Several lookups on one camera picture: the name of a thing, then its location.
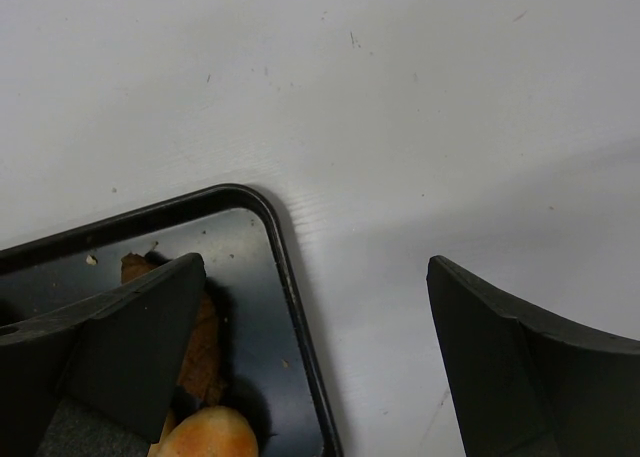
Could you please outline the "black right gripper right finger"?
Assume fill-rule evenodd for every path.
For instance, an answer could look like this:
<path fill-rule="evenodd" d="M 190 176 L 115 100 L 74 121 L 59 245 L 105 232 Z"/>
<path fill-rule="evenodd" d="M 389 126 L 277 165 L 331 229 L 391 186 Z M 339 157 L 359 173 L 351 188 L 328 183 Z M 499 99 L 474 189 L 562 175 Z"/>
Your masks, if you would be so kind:
<path fill-rule="evenodd" d="M 429 301 L 469 456 L 636 456 L 639 343 L 502 291 L 444 256 Z"/>

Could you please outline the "dark brown croissant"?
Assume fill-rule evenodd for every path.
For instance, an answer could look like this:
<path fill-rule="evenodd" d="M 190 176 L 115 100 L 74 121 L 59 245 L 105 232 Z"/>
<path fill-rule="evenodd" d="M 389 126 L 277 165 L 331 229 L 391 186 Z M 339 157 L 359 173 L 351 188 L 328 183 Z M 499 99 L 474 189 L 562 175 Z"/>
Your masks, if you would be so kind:
<path fill-rule="evenodd" d="M 221 364 L 219 317 L 212 298 L 203 292 L 177 384 L 191 396 L 216 406 L 226 387 Z"/>

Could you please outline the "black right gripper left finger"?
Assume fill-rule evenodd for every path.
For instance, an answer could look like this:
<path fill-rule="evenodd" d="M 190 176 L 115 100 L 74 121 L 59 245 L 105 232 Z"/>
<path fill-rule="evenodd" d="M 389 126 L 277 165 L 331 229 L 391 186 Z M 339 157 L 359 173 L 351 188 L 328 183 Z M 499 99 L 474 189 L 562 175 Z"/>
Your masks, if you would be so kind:
<path fill-rule="evenodd" d="M 189 253 L 1 328 L 4 456 L 144 456 L 168 413 L 206 275 Z"/>

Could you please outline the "black baking tray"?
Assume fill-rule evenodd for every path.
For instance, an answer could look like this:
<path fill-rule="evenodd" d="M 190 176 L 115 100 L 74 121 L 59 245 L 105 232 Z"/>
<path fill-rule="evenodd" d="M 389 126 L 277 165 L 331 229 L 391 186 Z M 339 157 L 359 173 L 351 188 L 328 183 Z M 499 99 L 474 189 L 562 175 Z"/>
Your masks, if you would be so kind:
<path fill-rule="evenodd" d="M 1 299 L 32 317 L 117 286 L 127 254 L 189 252 L 221 319 L 223 402 L 248 418 L 261 454 L 341 455 L 280 223 L 252 188 L 216 185 L 6 249 Z"/>

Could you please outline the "round light bun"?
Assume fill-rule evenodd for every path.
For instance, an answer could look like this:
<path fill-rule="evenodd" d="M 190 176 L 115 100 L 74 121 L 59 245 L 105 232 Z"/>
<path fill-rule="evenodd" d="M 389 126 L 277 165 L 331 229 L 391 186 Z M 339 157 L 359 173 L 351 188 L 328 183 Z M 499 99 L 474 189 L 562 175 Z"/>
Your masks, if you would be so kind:
<path fill-rule="evenodd" d="M 148 456 L 258 457 L 257 437 L 248 420 L 237 410 L 206 407 L 169 425 Z"/>

